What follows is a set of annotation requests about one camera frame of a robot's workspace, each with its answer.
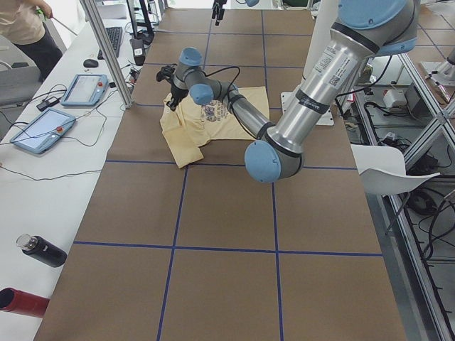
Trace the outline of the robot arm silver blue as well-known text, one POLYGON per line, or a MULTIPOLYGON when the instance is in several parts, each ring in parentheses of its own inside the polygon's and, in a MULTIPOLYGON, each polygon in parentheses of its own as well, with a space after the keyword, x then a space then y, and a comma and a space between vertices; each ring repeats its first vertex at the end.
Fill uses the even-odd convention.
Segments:
POLYGON ((289 106, 273 124, 232 83, 210 79, 201 69, 201 54, 184 48, 178 63, 163 67, 158 81, 171 86, 167 106, 175 110, 190 96, 196 104, 216 100, 255 135, 245 152, 252 178, 273 183, 297 174, 304 163, 303 142, 342 89, 373 56, 412 50, 417 41, 419 1, 339 1, 330 41, 309 75, 293 91, 289 106))

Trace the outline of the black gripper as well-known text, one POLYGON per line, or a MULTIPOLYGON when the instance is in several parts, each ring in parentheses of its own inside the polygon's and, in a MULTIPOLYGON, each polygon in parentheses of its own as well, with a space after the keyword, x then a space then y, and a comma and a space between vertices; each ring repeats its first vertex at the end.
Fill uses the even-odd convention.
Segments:
POLYGON ((166 103, 167 107, 171 111, 175 111, 178 104, 182 102, 182 100, 188 96, 187 89, 181 89, 175 84, 171 85, 171 100, 166 103))

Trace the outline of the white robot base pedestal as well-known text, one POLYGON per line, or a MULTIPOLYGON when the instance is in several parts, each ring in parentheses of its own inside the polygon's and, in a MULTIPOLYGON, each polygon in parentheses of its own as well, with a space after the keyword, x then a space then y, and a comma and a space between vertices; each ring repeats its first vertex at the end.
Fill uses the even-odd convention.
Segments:
POLYGON ((282 103, 282 117, 280 118, 280 121, 283 119, 290 119, 291 113, 293 113, 295 109, 300 109, 300 107, 296 107, 296 104, 299 104, 296 95, 299 90, 302 90, 321 107, 322 113, 318 112, 318 110, 316 111, 316 118, 318 119, 316 125, 334 125, 330 104, 327 104, 327 99, 322 99, 326 90, 331 87, 323 83, 323 72, 318 72, 314 67, 317 65, 317 62, 323 56, 326 47, 331 42, 330 29, 334 21, 338 18, 339 1, 320 1, 320 3, 304 71, 302 73, 302 81, 296 86, 293 92, 287 93, 288 96, 282 103))

